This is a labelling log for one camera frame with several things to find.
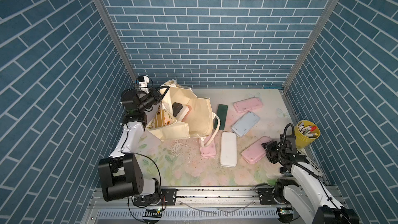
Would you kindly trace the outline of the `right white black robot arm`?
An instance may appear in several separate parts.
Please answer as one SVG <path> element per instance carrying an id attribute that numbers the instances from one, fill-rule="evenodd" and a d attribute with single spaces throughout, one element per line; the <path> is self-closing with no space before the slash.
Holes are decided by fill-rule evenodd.
<path id="1" fill-rule="evenodd" d="M 266 157 L 281 164 L 292 179 L 278 179 L 273 196 L 276 202 L 289 204 L 306 224 L 358 224 L 357 213 L 346 208 L 328 191 L 310 161 L 295 147 L 294 135 L 281 135 L 280 142 L 263 143 Z"/>

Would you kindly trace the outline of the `black case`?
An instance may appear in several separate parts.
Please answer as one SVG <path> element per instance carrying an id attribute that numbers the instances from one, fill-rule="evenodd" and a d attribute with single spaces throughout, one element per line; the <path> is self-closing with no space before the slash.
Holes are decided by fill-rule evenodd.
<path id="1" fill-rule="evenodd" d="M 183 105 L 182 105 L 181 103 L 177 103 L 177 102 L 174 102 L 174 103 L 173 103 L 173 105 L 172 105 L 172 110 L 173 110 L 173 116 L 174 116 L 175 118 L 177 118 L 177 115 L 180 113 L 180 111 L 182 110 L 182 108 L 183 108 Z"/>

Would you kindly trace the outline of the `light blue case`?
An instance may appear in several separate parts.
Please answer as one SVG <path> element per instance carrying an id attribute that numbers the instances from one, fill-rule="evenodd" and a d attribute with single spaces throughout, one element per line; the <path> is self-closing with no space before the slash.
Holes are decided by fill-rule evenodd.
<path id="1" fill-rule="evenodd" d="M 247 112 L 236 123 L 231 126 L 231 130 L 240 138 L 246 135 L 258 122 L 260 117 L 253 112 Z"/>

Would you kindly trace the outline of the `pink pencil case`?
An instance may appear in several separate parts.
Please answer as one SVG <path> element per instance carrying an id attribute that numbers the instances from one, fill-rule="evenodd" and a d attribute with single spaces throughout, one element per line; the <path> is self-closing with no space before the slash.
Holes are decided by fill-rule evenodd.
<path id="1" fill-rule="evenodd" d="M 251 97 L 233 103 L 233 107 L 237 113 L 244 113 L 251 110 L 256 110 L 263 107 L 263 103 L 258 97 Z"/>

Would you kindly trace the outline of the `cream canvas tote bag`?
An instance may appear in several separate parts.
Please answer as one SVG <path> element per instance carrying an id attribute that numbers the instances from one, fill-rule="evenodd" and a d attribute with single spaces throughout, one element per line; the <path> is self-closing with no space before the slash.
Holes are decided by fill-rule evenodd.
<path id="1" fill-rule="evenodd" d="M 200 98 L 191 88 L 165 83 L 169 90 L 161 101 L 146 130 L 161 141 L 198 138 L 201 147 L 208 147 L 220 130 L 221 120 L 212 111 L 209 98 Z"/>

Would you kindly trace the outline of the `white pencil case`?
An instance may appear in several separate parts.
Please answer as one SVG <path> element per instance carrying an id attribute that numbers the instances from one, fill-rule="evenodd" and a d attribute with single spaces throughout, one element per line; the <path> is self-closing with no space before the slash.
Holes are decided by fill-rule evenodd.
<path id="1" fill-rule="evenodd" d="M 237 165 L 237 136 L 233 132 L 223 132 L 221 135 L 220 164 L 229 168 Z"/>

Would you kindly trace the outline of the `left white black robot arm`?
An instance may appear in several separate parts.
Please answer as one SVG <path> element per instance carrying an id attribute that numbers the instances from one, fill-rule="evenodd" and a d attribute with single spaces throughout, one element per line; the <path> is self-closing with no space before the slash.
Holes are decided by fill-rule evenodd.
<path id="1" fill-rule="evenodd" d="M 163 202 L 161 178 L 144 178 L 134 146 L 144 134 L 146 111 L 161 103 L 168 86 L 146 88 L 143 91 L 127 89 L 121 94 L 124 109 L 122 135 L 109 157 L 98 163 L 103 198 L 106 202 L 138 197 L 137 207 L 144 208 Z"/>

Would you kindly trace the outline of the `dark green pencil case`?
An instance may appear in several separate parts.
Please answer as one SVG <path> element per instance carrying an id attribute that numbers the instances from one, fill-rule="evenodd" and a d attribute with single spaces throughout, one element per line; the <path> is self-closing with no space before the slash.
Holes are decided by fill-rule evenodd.
<path id="1" fill-rule="evenodd" d="M 219 130 L 221 130 L 221 131 L 224 131 L 224 129 L 225 129 L 227 113 L 228 113 L 228 106 L 224 105 L 224 104 L 219 104 L 216 114 L 220 119 Z M 214 129 L 217 127 L 218 123 L 219 123 L 218 119 L 215 119 Z"/>

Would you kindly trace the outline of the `translucent pink case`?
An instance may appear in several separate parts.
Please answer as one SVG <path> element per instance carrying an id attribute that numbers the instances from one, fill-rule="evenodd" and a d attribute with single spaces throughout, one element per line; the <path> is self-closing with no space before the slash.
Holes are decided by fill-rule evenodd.
<path id="1" fill-rule="evenodd" d="M 184 112 L 183 112 L 182 122 L 185 122 L 187 116 L 191 112 L 191 107 L 189 105 L 184 105 L 183 109 L 184 109 Z"/>

